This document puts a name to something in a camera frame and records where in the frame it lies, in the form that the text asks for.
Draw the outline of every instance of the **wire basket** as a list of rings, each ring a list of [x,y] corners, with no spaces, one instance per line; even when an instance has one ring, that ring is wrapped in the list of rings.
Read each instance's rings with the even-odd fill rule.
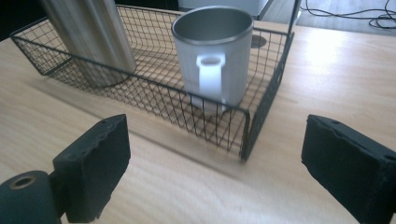
[[[293,33],[254,29],[247,91],[239,106],[207,115],[191,104],[183,87],[171,25],[178,14],[118,6],[136,60],[134,74],[72,55],[50,21],[43,19],[11,34],[38,72],[75,89],[108,97],[147,111],[247,160],[280,85]],[[97,73],[129,77],[111,87],[93,87],[78,69],[88,63]]]

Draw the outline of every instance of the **cup rim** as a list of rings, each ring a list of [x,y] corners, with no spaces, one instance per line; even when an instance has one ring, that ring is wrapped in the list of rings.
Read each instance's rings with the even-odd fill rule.
[[[226,37],[226,38],[222,38],[222,39],[215,39],[215,40],[196,40],[196,39],[191,39],[191,38],[187,38],[181,34],[179,34],[176,31],[176,25],[177,22],[180,20],[183,20],[184,17],[189,16],[192,13],[198,12],[198,11],[202,11],[202,10],[208,10],[208,9],[230,9],[230,10],[235,10],[238,13],[241,13],[241,15],[245,14],[245,16],[248,16],[251,20],[251,23],[249,25],[249,27],[247,27],[245,30],[243,30],[242,32],[240,32],[238,35],[234,35],[234,36],[230,36],[230,37]],[[175,38],[177,38],[178,40],[181,40],[185,43],[189,43],[189,44],[193,44],[193,45],[218,45],[218,44],[224,44],[224,43],[228,43],[228,42],[232,42],[235,41],[236,39],[241,38],[242,36],[248,34],[250,31],[253,30],[253,26],[254,26],[254,20],[251,17],[250,14],[248,14],[246,11],[237,8],[237,7],[229,7],[229,6],[209,6],[209,7],[198,7],[196,9],[190,10],[184,14],[182,14],[181,16],[177,17],[175,19],[175,21],[172,23],[172,34],[174,35]]]

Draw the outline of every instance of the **black cable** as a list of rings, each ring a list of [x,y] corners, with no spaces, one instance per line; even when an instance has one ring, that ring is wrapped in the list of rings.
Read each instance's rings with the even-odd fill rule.
[[[384,30],[395,30],[396,25],[394,26],[386,26],[384,24],[381,24],[383,21],[391,21],[396,23],[396,11],[389,10],[388,9],[388,4],[389,1],[385,4],[384,8],[372,8],[372,9],[366,9],[362,11],[357,11],[357,12],[351,12],[351,13],[342,13],[342,14],[337,14],[337,13],[331,13],[329,11],[325,11],[322,9],[317,9],[317,8],[310,8],[308,6],[308,0],[305,0],[305,8],[300,7],[301,10],[308,11],[311,15],[318,16],[318,17],[337,17],[337,18],[344,18],[344,19],[352,19],[352,20],[368,20],[369,25],[374,28],[379,28],[379,29],[384,29]],[[382,14],[378,17],[354,17],[354,15],[359,15],[362,13],[367,13],[367,12],[382,12],[386,14]]]

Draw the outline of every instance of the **wooden table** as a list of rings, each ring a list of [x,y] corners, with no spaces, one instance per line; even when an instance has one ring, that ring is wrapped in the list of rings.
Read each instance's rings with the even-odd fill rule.
[[[0,42],[0,181],[50,173],[94,123],[125,113],[132,158],[97,223],[357,223],[301,163],[306,118],[337,119],[395,149],[396,38],[295,32],[246,163],[146,112],[45,79],[10,39]]]

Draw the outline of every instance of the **floor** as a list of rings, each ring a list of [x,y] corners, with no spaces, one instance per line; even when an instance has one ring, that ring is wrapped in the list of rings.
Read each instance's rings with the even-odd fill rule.
[[[302,0],[301,7],[306,8],[306,1],[309,8],[321,9],[334,14],[350,13],[365,9],[377,8],[384,9],[388,0]],[[288,23],[290,20],[291,10],[294,1],[292,0],[274,0],[268,10],[262,17],[262,21],[274,21]],[[396,0],[389,0],[388,10],[396,11]],[[296,24],[301,26],[318,27],[324,29],[333,29],[349,32],[359,32],[377,35],[395,35],[396,30],[384,30],[373,28],[369,25],[369,20],[352,20],[336,17],[318,17],[311,15],[306,10],[301,10],[301,14]],[[367,12],[364,14],[354,15],[355,17],[378,17],[385,14],[385,11]],[[381,21],[380,24],[386,26],[396,26],[395,21]]]

